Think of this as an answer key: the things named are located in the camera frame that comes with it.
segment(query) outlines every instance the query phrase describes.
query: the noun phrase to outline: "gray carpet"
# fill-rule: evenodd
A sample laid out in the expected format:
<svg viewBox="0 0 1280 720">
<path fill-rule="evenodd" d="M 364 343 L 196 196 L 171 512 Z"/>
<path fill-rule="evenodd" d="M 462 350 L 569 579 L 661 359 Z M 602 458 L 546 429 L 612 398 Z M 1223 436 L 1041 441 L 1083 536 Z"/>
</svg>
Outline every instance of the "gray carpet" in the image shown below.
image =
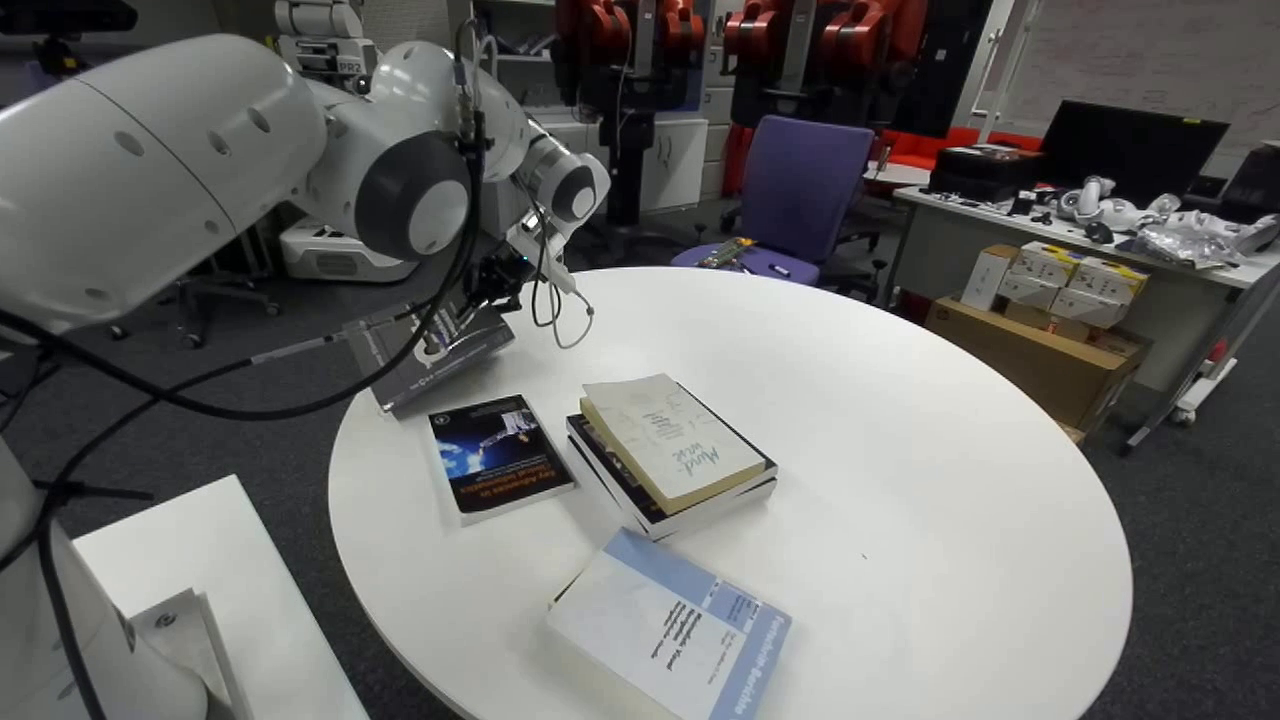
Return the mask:
<svg viewBox="0 0 1280 720">
<path fill-rule="evenodd" d="M 716 232 L 723 202 L 657 218 L 680 241 L 692 224 Z M 868 213 L 896 222 L 895 213 Z M 891 258 L 892 233 L 877 255 Z M 664 264 L 678 247 L 648 249 L 636 261 Z M 573 252 L 575 269 L 593 252 Z M 867 266 L 865 247 L 846 247 L 841 263 Z M 241 356 L 333 331 L 356 315 L 434 290 L 442 270 L 421 268 L 394 287 L 279 281 L 269 290 L 284 315 L 220 305 L 200 351 L 179 350 L 169 311 L 147 306 L 119 343 L 101 331 L 77 334 L 113 360 L 161 383 L 177 382 Z M 1120 666 L 1089 719 L 1280 717 L 1280 327 L 1266 318 L 1240 354 L 1242 364 L 1201 409 L 1192 428 L 1165 427 L 1130 457 L 1120 457 L 1124 429 L 1107 427 L 1084 452 L 1106 484 L 1129 539 L 1134 615 Z M 15 363 L 0 365 L 13 375 Z M 284 406 L 356 379 L 346 347 L 227 377 L 197 396 L 246 407 Z M 36 389 L 5 439 L 36 478 L 50 478 L 81 443 L 141 397 L 77 366 Z M 174 497 L 237 473 L 280 555 L 297 579 L 356 692 L 380 719 L 453 715 L 381 643 L 356 601 L 329 528 L 325 483 L 344 404 L 297 420 L 242 424 L 161 406 L 104 447 L 81 478 Z M 63 516 L 82 534 L 136 512 L 134 503 L 82 502 Z"/>
</svg>

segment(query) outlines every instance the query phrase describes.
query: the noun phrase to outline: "desk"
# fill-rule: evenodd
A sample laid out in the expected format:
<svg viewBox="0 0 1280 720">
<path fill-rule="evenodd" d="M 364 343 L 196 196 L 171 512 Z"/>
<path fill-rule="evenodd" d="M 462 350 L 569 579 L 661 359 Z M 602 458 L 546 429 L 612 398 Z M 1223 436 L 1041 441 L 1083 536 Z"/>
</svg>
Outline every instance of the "desk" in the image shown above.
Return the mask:
<svg viewBox="0 0 1280 720">
<path fill-rule="evenodd" d="M 369 720 L 234 475 L 76 548 L 125 615 L 187 588 L 205 593 L 253 717 Z"/>
<path fill-rule="evenodd" d="M 883 170 L 876 172 L 876 160 L 872 160 L 867 163 L 867 172 L 863 173 L 863 179 L 893 187 L 929 184 L 929 170 L 888 163 Z"/>
<path fill-rule="evenodd" d="M 1130 438 L 1130 448 L 1169 415 L 1213 345 L 1224 337 L 1238 345 L 1235 341 L 1243 340 L 1280 287 L 1280 273 L 1274 272 L 1280 264 L 1280 246 L 1251 256 L 1240 268 L 1197 272 L 1115 246 L 1094 245 L 1084 236 L 1084 228 L 1056 218 L 1053 224 L 1042 225 L 1028 217 L 1010 218 L 938 200 L 918 187 L 899 190 L 893 197 L 911 210 L 890 268 L 890 288 L 901 287 L 929 299 L 960 292 L 982 249 L 996 243 L 1021 246 L 1034 240 L 1152 273 L 1147 288 L 1120 323 L 1121 328 L 1153 341 L 1135 379 L 1161 393 L 1152 415 Z"/>
<path fill-rule="evenodd" d="M 426 421 L 522 393 L 571 452 L 582 383 L 658 372 L 781 466 L 767 502 L 671 543 L 795 618 L 762 720 L 1074 720 L 1093 702 L 1129 628 L 1128 547 L 1093 469 L 1025 395 L 829 292 L 680 268 L 575 277 L 596 309 L 581 346 L 559 351 L 527 313 L 508 315 L 516 342 L 488 364 L 399 421 L 362 393 L 334 441 L 347 577 L 454 710 L 666 717 L 545 629 L 550 598 L 617 523 L 576 489 L 461 528 Z M 566 337 L 582 322 L 571 307 Z"/>
</svg>

